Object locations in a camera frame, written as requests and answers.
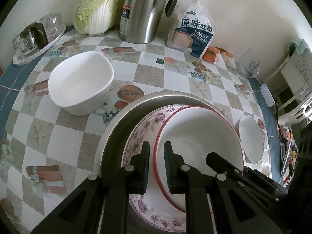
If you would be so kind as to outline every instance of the white bag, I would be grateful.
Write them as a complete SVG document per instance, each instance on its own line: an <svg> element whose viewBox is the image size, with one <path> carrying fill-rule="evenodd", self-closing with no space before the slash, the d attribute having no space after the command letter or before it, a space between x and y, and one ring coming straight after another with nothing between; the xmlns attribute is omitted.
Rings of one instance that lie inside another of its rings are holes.
<svg viewBox="0 0 312 234"><path fill-rule="evenodd" d="M213 37L213 21L199 0L193 0L182 16L171 26L167 45L202 58Z"/></svg>

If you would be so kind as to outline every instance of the white power strip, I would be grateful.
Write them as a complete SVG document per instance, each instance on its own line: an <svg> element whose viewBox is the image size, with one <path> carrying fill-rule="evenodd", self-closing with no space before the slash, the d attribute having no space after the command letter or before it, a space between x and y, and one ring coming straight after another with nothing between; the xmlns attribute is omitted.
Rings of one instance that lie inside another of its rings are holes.
<svg viewBox="0 0 312 234"><path fill-rule="evenodd" d="M264 84L260 87L260 91L261 91L261 94L262 94L264 100L266 101L266 105L268 107L272 107L273 105L275 105L274 98L273 98L269 88L266 86L266 84Z"/></svg>

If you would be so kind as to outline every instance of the white wall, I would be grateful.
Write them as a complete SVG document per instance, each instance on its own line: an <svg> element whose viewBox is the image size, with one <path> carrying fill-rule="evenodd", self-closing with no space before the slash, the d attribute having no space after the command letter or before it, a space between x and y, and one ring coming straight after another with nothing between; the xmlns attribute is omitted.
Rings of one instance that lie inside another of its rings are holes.
<svg viewBox="0 0 312 234"><path fill-rule="evenodd" d="M191 0L178 0L185 10ZM288 43L294 37L305 39L312 47L312 30L293 0L200 0L217 25L213 45L223 47L239 58L248 49L261 62L262 80L286 57ZM14 50L11 40L23 28L48 12L62 14L66 25L72 24L77 0L19 0L0 28L0 64L5 69ZM164 14L159 30L167 32L172 18ZM277 86L284 84L274 80Z"/></svg>

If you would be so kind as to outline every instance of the metal screw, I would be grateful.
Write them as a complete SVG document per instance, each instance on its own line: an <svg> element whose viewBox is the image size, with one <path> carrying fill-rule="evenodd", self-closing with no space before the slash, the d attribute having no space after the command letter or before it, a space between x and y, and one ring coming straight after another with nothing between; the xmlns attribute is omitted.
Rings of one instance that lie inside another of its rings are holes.
<svg viewBox="0 0 312 234"><path fill-rule="evenodd" d="M95 181L97 178L97 175L95 173L91 173L88 175L88 180Z"/></svg>
<svg viewBox="0 0 312 234"><path fill-rule="evenodd" d="M190 169L190 166L187 165L187 164L183 164L183 165L181 165L180 169L181 169L182 171L188 171L188 170Z"/></svg>
<svg viewBox="0 0 312 234"><path fill-rule="evenodd" d="M221 181L225 181L227 179L227 177L223 173L218 174L216 177L218 178L218 180Z"/></svg>
<svg viewBox="0 0 312 234"><path fill-rule="evenodd" d="M133 171L133 170L135 169L135 167L134 167L133 165L129 164L129 165L126 165L126 166L124 167L124 169L125 169L126 171L128 171L128 172L131 172L131 171Z"/></svg>

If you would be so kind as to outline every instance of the metal basin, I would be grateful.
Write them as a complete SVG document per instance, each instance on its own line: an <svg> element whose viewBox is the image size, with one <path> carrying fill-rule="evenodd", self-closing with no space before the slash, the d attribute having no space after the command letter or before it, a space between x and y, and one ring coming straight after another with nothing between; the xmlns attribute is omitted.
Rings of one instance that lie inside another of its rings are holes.
<svg viewBox="0 0 312 234"><path fill-rule="evenodd" d="M212 107L209 102L199 97L177 91L157 92L141 97L123 108L106 128L97 148L94 172L98 172L102 179L112 178L121 166L122 154L128 137L139 121L157 108L174 104ZM150 226L129 205L127 233L167 232Z"/></svg>

